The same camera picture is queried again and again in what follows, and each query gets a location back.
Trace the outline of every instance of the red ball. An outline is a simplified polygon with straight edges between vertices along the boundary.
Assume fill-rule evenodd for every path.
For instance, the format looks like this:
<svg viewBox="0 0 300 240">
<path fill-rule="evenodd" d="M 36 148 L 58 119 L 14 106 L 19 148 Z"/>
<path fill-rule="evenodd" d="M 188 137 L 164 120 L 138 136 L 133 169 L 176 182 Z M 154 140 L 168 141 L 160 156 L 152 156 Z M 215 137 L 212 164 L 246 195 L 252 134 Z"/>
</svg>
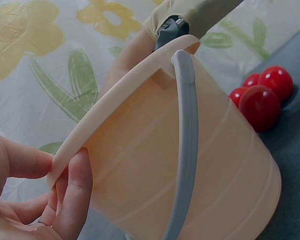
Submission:
<svg viewBox="0 0 300 240">
<path fill-rule="evenodd" d="M 237 107 L 239 107 L 240 99 L 247 89 L 247 87 L 238 87 L 230 93 L 229 98 Z"/>
<path fill-rule="evenodd" d="M 242 95 L 239 110 L 257 133 L 271 129 L 279 119 L 281 106 L 272 90 L 262 85 L 249 87 Z"/>
<path fill-rule="evenodd" d="M 259 77 L 259 85 L 271 89 L 283 103 L 294 91 L 294 83 L 290 74 L 280 66 L 268 67 Z"/>
<path fill-rule="evenodd" d="M 255 85 L 258 85 L 258 79 L 260 77 L 259 73 L 253 73 L 250 76 L 248 76 L 242 83 L 242 87 L 252 87 Z"/>
</svg>

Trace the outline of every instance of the gray plastic handle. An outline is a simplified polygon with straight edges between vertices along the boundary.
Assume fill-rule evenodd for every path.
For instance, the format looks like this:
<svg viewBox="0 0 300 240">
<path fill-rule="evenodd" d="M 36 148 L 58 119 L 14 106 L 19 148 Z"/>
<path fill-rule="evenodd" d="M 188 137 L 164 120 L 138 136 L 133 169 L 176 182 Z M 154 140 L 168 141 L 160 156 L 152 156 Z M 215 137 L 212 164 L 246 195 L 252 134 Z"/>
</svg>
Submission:
<svg viewBox="0 0 300 240">
<path fill-rule="evenodd" d="M 190 55 L 184 50 L 171 59 L 175 69 L 179 105 L 179 153 L 174 203 L 163 240 L 176 240 L 184 225 L 196 179 L 199 117 L 196 75 Z"/>
</svg>

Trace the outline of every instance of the yellow flower print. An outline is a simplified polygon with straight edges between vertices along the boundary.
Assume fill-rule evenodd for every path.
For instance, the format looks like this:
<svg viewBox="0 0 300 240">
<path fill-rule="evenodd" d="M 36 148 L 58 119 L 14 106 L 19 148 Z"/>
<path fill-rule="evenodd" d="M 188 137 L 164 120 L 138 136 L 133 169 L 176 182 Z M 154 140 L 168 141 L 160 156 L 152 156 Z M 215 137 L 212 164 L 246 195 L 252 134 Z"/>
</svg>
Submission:
<svg viewBox="0 0 300 240">
<path fill-rule="evenodd" d="M 23 55 L 44 56 L 64 43 L 54 23 L 59 9 L 46 0 L 0 6 L 0 80 L 7 77 Z"/>
<path fill-rule="evenodd" d="M 164 2 L 164 0 L 152 0 L 155 4 L 160 5 Z"/>
<path fill-rule="evenodd" d="M 121 23 L 112 24 L 104 12 L 112 12 L 117 15 Z M 133 12 L 116 2 L 105 2 L 105 0 L 89 0 L 89 5 L 77 12 L 76 16 L 84 24 L 94 24 L 94 29 L 103 34 L 126 40 L 130 31 L 138 32 L 141 24 L 133 19 Z"/>
</svg>

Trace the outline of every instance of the beige sleeve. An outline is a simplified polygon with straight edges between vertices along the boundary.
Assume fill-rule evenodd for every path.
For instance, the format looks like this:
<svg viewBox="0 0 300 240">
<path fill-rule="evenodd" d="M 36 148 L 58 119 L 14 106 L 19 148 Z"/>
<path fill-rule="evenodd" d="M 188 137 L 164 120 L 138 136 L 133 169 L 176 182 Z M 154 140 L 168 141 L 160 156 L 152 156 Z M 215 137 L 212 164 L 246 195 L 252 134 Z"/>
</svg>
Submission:
<svg viewBox="0 0 300 240">
<path fill-rule="evenodd" d="M 190 28 L 189 34 L 198 39 L 230 13 L 243 0 L 164 0 L 145 20 L 143 27 L 154 41 L 158 29 L 170 16 L 182 17 Z"/>
</svg>

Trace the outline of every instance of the peach plastic bucket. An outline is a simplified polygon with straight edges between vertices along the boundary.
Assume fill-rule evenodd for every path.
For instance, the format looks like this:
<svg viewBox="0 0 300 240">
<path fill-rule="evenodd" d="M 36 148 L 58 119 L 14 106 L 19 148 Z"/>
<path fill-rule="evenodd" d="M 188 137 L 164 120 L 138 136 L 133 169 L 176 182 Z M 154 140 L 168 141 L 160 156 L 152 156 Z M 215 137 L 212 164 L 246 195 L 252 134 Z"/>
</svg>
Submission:
<svg viewBox="0 0 300 240">
<path fill-rule="evenodd" d="M 196 96 L 198 129 L 191 132 L 196 121 L 184 122 L 195 105 L 188 103 L 179 113 L 180 72 L 172 58 L 178 50 L 194 53 L 198 47 L 194 36 L 179 37 L 113 86 L 60 147 L 47 176 L 49 186 L 86 146 L 93 172 L 92 206 L 134 239 L 255 239 L 277 206 L 280 172 L 232 101 L 187 53 L 195 75 L 196 95 L 191 96 Z M 190 200 L 189 207 L 177 194 L 179 181 L 184 181 L 180 148 L 187 144 L 187 134 L 192 134 L 188 161 L 196 167 L 193 187 L 188 185 L 182 195 Z M 185 221 L 178 216 L 182 212 Z M 176 219 L 180 229 L 167 237 Z"/>
</svg>

